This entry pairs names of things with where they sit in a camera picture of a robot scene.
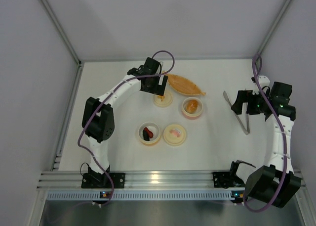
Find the cream lid orange handle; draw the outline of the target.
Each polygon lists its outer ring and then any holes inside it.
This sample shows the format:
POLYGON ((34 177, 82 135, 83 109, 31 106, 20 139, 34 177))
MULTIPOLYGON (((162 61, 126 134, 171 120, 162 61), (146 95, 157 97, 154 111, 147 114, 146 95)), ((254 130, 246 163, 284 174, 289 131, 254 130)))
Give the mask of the cream lid orange handle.
POLYGON ((154 105, 157 107, 165 108, 173 102, 173 95, 170 90, 165 90, 164 95, 154 96, 154 105))

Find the steel kitchen tongs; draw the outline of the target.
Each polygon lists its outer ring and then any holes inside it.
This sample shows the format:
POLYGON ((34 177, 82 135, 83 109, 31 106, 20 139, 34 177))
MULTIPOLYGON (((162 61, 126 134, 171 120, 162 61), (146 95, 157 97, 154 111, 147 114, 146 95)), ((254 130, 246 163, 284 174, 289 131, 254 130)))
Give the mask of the steel kitchen tongs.
MULTIPOLYGON (((227 102, 227 104, 229 105, 229 107, 232 107, 232 103, 230 102, 230 99, 226 93, 226 91, 223 91, 223 97, 224 100, 227 102)), ((250 134, 250 121, 249 121, 249 115, 246 114, 246 125, 244 124, 244 122, 241 120, 241 118, 239 117, 239 115, 237 115, 235 112, 233 113, 242 129, 242 131, 244 132, 245 135, 249 135, 250 134)))

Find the sesame bun toy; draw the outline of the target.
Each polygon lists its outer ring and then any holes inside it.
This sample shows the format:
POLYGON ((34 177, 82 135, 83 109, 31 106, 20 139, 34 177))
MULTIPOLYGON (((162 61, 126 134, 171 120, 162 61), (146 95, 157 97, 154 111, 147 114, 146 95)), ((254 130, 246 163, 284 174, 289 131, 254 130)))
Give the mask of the sesame bun toy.
POLYGON ((192 100, 189 100, 187 105, 186 105, 186 112, 190 113, 190 114, 193 114, 196 112, 197 108, 198 108, 198 101, 192 99, 192 100))

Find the red sausage toy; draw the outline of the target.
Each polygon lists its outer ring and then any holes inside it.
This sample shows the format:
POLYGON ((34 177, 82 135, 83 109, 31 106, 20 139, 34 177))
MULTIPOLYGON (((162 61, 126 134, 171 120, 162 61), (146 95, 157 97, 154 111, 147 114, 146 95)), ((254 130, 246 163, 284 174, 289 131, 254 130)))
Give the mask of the red sausage toy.
POLYGON ((150 131, 147 127, 145 127, 143 130, 148 132, 148 134, 149 134, 150 138, 153 138, 153 137, 154 137, 153 132, 152 132, 152 131, 150 131))

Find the black sea cucumber toy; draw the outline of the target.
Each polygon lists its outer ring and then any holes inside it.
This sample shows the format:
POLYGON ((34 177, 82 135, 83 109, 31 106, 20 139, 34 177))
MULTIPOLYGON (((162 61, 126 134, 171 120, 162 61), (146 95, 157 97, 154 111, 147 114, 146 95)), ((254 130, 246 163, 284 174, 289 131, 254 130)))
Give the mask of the black sea cucumber toy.
POLYGON ((142 135, 143 135, 143 140, 144 141, 150 141, 150 136, 149 136, 147 131, 143 131, 142 135))

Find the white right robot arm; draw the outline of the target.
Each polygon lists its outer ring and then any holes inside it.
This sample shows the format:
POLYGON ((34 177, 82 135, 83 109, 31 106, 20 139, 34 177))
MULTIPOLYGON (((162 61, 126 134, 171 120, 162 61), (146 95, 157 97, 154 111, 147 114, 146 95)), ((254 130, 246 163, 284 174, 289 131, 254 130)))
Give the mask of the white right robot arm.
POLYGON ((292 85, 274 82, 263 92, 240 90, 231 107, 242 114, 243 104, 249 115, 264 114, 267 131, 266 154, 262 164, 241 160, 233 162, 231 174, 245 183, 246 198, 264 203, 273 198, 273 206, 283 208, 301 187, 302 179, 294 176, 290 157, 291 131, 296 119, 296 108, 289 105, 292 85))

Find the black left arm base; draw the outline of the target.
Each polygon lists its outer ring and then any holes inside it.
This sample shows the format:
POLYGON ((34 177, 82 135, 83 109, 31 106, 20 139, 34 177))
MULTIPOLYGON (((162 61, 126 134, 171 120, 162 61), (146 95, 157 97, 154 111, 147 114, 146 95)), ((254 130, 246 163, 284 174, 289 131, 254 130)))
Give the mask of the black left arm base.
MULTIPOLYGON (((112 179, 114 188, 124 188, 125 173, 110 172, 110 178, 112 179)), ((96 172, 84 173, 81 188, 84 189, 101 189, 112 188, 112 184, 106 174, 100 174, 96 172)))

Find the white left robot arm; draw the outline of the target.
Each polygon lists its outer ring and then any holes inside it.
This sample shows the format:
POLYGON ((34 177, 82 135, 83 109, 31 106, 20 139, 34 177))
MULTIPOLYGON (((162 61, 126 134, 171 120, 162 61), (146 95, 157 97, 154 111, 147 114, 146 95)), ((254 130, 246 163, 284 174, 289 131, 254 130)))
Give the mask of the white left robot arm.
POLYGON ((139 91, 164 95, 167 79, 161 62, 148 57, 143 65, 130 69, 110 91, 98 98, 87 99, 78 146, 91 156, 90 171, 98 177, 110 177, 108 145, 115 130, 114 110, 139 91))

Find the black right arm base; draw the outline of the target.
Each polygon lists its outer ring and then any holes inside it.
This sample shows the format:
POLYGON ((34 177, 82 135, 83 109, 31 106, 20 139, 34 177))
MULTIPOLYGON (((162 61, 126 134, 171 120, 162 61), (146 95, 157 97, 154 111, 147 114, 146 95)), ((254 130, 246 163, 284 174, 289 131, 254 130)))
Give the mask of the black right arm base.
POLYGON ((244 181, 230 172, 213 172, 212 176, 215 188, 245 187, 244 181))

